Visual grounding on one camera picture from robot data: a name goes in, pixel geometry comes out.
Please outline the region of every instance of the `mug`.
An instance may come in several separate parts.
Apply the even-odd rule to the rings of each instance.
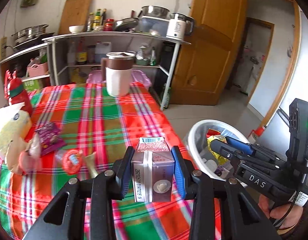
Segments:
[[[105,73],[106,89],[112,97],[128,94],[132,81],[132,67],[135,55],[128,52],[110,52],[102,58],[102,74]]]

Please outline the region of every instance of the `wooden door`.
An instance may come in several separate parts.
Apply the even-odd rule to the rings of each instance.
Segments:
[[[171,104],[216,105],[231,73],[246,20],[247,0],[193,0],[192,36],[183,45]]]

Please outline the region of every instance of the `white shelf frame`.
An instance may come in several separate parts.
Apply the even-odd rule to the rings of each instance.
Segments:
[[[14,58],[16,58],[16,57],[18,57],[18,56],[21,56],[21,55],[23,55],[23,54],[29,53],[29,52],[31,52],[31,51],[38,50],[38,49],[41,49],[41,48],[45,48],[45,47],[47,47],[47,46],[48,46],[48,43],[42,43],[42,44],[39,44],[39,45],[30,47],[30,48],[21,50],[21,51],[19,51],[19,52],[17,52],[17,53],[12,54],[12,55],[9,56],[9,57],[3,59],[3,60],[1,60],[1,61],[0,61],[0,64],[3,64],[3,63],[5,63],[5,62],[7,62],[7,61],[9,61],[9,60],[11,60],[11,59],[14,59]]]
[[[41,78],[45,78],[45,77],[50,77],[50,74],[41,75],[41,76],[36,76],[36,77],[23,77],[23,78],[21,78],[21,80],[22,80],[22,82],[25,82],[25,81],[30,81],[30,80],[35,80],[35,79],[41,79]]]
[[[190,44],[189,42],[186,41],[179,41],[171,38],[166,38],[166,37],[160,37],[160,36],[153,36],[150,34],[143,34],[143,33],[124,33],[124,32],[84,32],[84,33],[70,33],[70,34],[64,34],[64,35],[58,35],[58,36],[52,36],[49,38],[42,39],[45,42],[49,42],[52,44],[52,63],[53,63],[53,70],[54,70],[54,78],[55,78],[55,83],[58,86],[59,85],[59,75],[62,73],[68,66],[65,66],[61,71],[58,72],[57,70],[57,64],[56,64],[56,41],[59,39],[64,39],[64,38],[75,38],[75,37],[88,37],[88,36],[123,36],[123,37],[140,37],[140,38],[149,38],[149,39],[155,39],[155,40],[161,40],[161,41],[169,41],[175,43],[174,47],[174,52],[173,52],[173,57],[170,65],[169,71],[164,69],[162,66],[142,66],[142,67],[158,67],[160,70],[162,70],[166,75],[167,75],[167,81],[166,81],[166,86],[165,90],[163,93],[163,98],[162,102],[160,105],[161,111],[164,109],[164,102],[167,97],[167,93],[169,90],[169,87],[171,85],[172,81],[172,76],[177,60],[177,55],[178,51],[180,49],[180,44]]]

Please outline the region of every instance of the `metal screw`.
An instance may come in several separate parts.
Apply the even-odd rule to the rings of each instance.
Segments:
[[[112,170],[106,170],[106,171],[104,172],[104,174],[105,174],[105,176],[110,177],[110,176],[113,176],[114,171],[112,171]]]
[[[195,177],[199,177],[199,176],[201,176],[201,174],[202,174],[202,172],[200,171],[200,170],[193,170],[193,175],[195,176]]]
[[[235,178],[229,178],[229,183],[230,183],[231,185],[235,185],[235,184],[237,184],[237,179],[235,179]]]
[[[69,184],[73,185],[75,183],[77,183],[77,178],[70,178],[69,179]]]

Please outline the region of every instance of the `electric kettle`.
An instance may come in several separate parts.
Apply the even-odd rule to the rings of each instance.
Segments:
[[[172,13],[170,17],[171,19],[169,21],[166,33],[167,38],[183,41],[184,35],[192,34],[194,28],[194,19],[192,17],[188,17],[181,13]],[[185,33],[186,22],[191,23],[191,28],[189,32]]]

